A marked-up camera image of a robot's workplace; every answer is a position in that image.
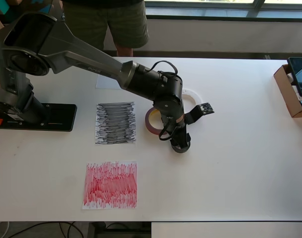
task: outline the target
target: black scribbles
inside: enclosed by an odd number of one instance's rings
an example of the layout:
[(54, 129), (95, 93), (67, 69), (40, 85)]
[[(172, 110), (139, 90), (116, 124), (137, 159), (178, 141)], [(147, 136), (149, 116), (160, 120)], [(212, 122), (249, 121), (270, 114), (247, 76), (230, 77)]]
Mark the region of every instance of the black scribbles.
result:
[(97, 104), (96, 144), (108, 145), (136, 141), (134, 105), (134, 102)]

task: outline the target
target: white wall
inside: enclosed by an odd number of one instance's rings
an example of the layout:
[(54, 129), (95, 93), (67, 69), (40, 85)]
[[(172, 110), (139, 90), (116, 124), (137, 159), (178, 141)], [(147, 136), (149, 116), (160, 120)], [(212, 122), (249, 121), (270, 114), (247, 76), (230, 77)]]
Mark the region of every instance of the white wall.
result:
[[(149, 19), (141, 51), (302, 53), (302, 23)], [(110, 32), (105, 50), (115, 50)]]

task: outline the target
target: person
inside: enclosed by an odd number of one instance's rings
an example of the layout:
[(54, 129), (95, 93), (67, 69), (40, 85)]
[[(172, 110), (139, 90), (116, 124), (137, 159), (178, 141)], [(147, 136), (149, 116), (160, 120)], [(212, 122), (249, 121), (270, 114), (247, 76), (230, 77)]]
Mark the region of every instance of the person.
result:
[(149, 39), (143, 0), (63, 0), (66, 25), (73, 35), (103, 50), (110, 28), (117, 56), (132, 57)]

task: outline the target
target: white ring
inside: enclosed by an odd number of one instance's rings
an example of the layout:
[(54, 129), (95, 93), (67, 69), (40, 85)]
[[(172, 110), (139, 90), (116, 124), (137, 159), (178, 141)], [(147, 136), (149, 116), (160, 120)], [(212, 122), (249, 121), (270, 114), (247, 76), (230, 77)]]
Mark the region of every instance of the white ring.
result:
[(192, 90), (183, 89), (182, 95), (187, 95), (187, 96), (191, 97), (195, 101), (196, 105), (201, 104), (201, 97)]

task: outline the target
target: window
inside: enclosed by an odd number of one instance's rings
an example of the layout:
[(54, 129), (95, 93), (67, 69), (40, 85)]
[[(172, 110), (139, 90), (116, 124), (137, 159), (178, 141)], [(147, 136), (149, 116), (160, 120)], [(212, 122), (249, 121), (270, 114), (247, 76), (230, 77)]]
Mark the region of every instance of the window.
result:
[(302, 0), (265, 0), (264, 3), (302, 4)]
[(146, 1), (181, 1), (181, 2), (213, 2), (213, 3), (253, 3), (253, 0), (146, 0)]
[(148, 6), (300, 9), (302, 0), (145, 0)]
[(302, 22), (302, 0), (145, 0), (149, 18)]

